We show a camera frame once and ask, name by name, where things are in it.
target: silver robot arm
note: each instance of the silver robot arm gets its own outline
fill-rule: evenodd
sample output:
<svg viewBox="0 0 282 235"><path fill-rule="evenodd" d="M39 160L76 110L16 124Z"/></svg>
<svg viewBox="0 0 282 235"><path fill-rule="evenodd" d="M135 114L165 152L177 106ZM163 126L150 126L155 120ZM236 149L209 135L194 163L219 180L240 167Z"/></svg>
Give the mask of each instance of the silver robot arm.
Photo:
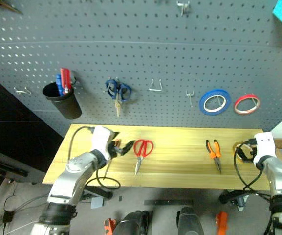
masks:
<svg viewBox="0 0 282 235"><path fill-rule="evenodd" d="M76 213L86 181L107 162L117 156L124 155L133 146L130 141L125 148L114 147L113 139L117 135L102 126L96 126L91 139L91 150L75 157L66 165L64 172L54 182L47 198L48 205L34 224L31 235L68 235L70 221Z"/></svg>
<svg viewBox="0 0 282 235"><path fill-rule="evenodd" d="M270 185L270 211L272 219L271 230L282 234L282 160L275 154L275 144L271 132L255 135L257 155L254 165L264 171Z"/></svg>

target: gray floor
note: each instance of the gray floor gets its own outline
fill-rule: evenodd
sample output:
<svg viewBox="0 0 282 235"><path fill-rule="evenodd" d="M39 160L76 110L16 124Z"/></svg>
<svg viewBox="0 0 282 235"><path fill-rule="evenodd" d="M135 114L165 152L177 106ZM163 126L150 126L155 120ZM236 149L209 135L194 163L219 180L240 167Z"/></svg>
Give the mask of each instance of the gray floor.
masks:
<svg viewBox="0 0 282 235"><path fill-rule="evenodd" d="M6 209L13 210L27 200L50 191L50 185L31 185L28 183L15 183L15 197L7 201ZM6 181L0 187L0 217L5 199L13 192L13 184ZM227 235L261 235L269 219L269 205L261 198L251 195L243 212L235 206L221 204L218 197L222 190L186 189L186 188L121 188L113 192L113 198L105 202L104 206L91 209L89 203L80 203L77 206L78 216L72 220L71 234L102 235L104 234L103 221L107 218L117 220L135 210L153 211L151 222L152 235L175 235L176 212L184 205L179 206L144 206L144 200L149 199L177 199L193 200L192 205L200 218L206 235L216 234L215 215L220 211L228 213ZM45 206L46 198L41 198L29 204L24 210L15 213L13 222L5 230L8 232L37 221ZM33 224L18 229L10 234L27 235Z"/></svg>

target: tape roll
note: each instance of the tape roll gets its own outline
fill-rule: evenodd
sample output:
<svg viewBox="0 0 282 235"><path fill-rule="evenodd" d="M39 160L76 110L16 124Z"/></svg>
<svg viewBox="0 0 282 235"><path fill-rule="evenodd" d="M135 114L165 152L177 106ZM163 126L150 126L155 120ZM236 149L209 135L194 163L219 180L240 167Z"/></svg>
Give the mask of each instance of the tape roll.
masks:
<svg viewBox="0 0 282 235"><path fill-rule="evenodd" d="M232 147L232 154L234 155L237 147L239 147L240 145L242 144L242 142L236 142L235 144L233 144L233 147ZM255 150L252 148L252 146L249 146L247 144L243 144L242 147L246 147L249 151L250 151L250 155L251 157L255 157L256 153L257 153L257 149L255 148ZM236 154L237 156L237 159L241 162L244 162L243 159L240 157L240 155L237 153Z"/></svg>
<svg viewBox="0 0 282 235"><path fill-rule="evenodd" d="M242 101L244 101L246 99L252 99L254 104L255 104L255 106L253 108L251 108L251 109L248 109L248 110L239 110L238 109L239 103L241 103ZM260 100L259 100L258 96L256 96L255 94L247 94L247 95L241 96L240 98L238 98L234 102L234 111L237 114L242 114L242 115L251 114L254 111L256 111L259 107L260 107Z"/></svg>
<svg viewBox="0 0 282 235"><path fill-rule="evenodd" d="M220 97L223 99L223 103L216 109L207 109L206 103L213 97ZM225 111L231 103L229 93L225 90L216 89L207 92L199 101L199 108L204 114L217 115Z"/></svg>

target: black cup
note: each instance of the black cup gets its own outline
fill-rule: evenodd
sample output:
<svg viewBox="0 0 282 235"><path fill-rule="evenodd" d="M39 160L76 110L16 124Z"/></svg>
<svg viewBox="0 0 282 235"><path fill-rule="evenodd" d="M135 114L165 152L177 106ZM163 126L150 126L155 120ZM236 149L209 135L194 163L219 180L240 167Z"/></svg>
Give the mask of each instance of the black cup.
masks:
<svg viewBox="0 0 282 235"><path fill-rule="evenodd" d="M76 119L81 116L82 111L74 96L73 88L69 93L59 96L57 85L53 82L43 88L43 94L46 99L52 101L66 119Z"/></svg>

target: wooden board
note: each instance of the wooden board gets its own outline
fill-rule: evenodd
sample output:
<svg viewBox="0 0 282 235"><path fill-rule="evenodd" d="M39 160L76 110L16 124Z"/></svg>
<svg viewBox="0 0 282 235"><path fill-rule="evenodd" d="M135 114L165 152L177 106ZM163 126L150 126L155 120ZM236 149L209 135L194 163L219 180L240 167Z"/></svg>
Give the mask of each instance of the wooden board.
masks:
<svg viewBox="0 0 282 235"><path fill-rule="evenodd" d="M43 180L52 184L63 172L67 163L69 143L72 134L82 124L71 125L62 142L48 172ZM119 131L117 139L127 142L137 139L147 139L154 142L155 148L141 164L139 173L134 176L136 156L133 150L125 156L113 159L108 177L120 181L128 187L162 187L162 188L224 188L242 189L243 184L237 177L233 167L232 146L237 141L252 138L259 129L219 129L219 128L177 128L177 127L145 127L145 126L105 126L113 131ZM91 133L83 129L74 139L72 157L90 150ZM221 148L222 174L219 174L214 161L205 147L205 141L217 139ZM250 182L258 174L253 164L238 161L241 175ZM106 167L99 171L103 176ZM103 183L113 186L113 182ZM90 185L98 186L97 181ZM263 175L254 185L255 189L269 189L266 177Z"/></svg>

